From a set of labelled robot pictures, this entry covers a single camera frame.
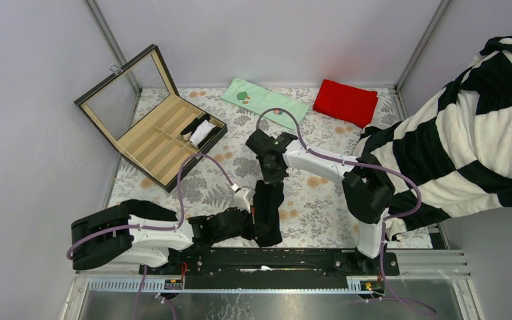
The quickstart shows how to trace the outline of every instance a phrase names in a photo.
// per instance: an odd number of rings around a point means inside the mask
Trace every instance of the floral mat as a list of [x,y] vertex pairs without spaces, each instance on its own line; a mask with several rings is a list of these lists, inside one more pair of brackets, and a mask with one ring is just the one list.
[[[180,89],[179,93],[192,104],[224,121],[228,133],[210,150],[231,178],[240,186],[256,186],[262,179],[254,154],[245,146],[254,132],[257,115],[221,100],[226,89]],[[288,97],[312,105],[317,88],[273,89]],[[372,123],[386,128],[398,121],[388,89],[378,92],[378,104]],[[160,101],[158,89],[143,89],[136,117],[142,117]],[[288,131],[276,123],[263,119],[260,128],[269,135]],[[301,121],[303,138],[307,144],[340,154],[350,154],[359,139],[360,128],[352,123],[334,119],[309,110]],[[347,209],[343,190],[325,178],[298,169],[288,170],[279,218],[283,242],[277,247],[356,247],[359,228],[356,218]],[[232,190],[220,170],[210,161],[200,161],[183,180],[186,217],[222,212],[231,205]],[[179,212],[177,190],[167,193],[152,180],[121,160],[108,206],[127,199],[142,199]],[[254,241],[240,237],[216,244],[218,247],[257,247]],[[427,228],[404,234],[401,242],[389,244],[393,248],[432,248]]]

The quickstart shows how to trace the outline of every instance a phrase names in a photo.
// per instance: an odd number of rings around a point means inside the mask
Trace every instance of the green cloth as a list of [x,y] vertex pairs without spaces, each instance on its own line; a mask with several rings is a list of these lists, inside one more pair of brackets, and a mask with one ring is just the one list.
[[[300,101],[238,78],[231,82],[227,92],[221,96],[221,99],[252,111],[257,115],[261,115],[262,112],[271,108],[282,108],[288,110],[297,119],[297,122],[301,122],[307,110],[309,110],[309,106]],[[293,120],[282,111],[270,111],[264,115],[264,118],[270,119],[284,127],[295,129]]]

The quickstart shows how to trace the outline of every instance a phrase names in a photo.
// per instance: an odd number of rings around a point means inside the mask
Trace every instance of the white wall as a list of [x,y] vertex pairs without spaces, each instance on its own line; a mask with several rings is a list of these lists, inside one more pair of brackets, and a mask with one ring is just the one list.
[[129,59],[160,46],[178,86],[393,84],[438,0],[100,0]]
[[[500,35],[512,35],[512,1],[454,0],[402,91],[409,114],[458,76],[486,40]],[[445,225],[468,258],[486,319],[512,319],[512,209]]]
[[0,1],[0,320],[63,306],[70,224],[100,208],[115,162],[73,101],[112,62],[82,1]]
[[409,115],[466,69],[486,41],[512,35],[512,0],[453,0],[401,91]]

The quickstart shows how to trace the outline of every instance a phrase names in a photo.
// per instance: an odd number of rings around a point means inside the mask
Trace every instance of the striped blanket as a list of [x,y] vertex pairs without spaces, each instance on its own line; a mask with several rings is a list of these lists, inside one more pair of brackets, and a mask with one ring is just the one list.
[[[423,205],[390,219],[388,236],[452,217],[512,207],[512,37],[488,40],[458,78],[412,117],[380,130],[366,127],[354,155],[410,177]],[[390,175],[390,214],[415,205],[414,192]]]

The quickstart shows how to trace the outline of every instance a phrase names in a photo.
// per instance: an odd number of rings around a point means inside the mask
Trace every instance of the red pillow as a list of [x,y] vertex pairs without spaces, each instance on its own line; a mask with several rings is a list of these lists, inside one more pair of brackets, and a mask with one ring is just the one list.
[[325,79],[313,110],[364,128],[372,122],[377,103],[376,91],[362,90]]

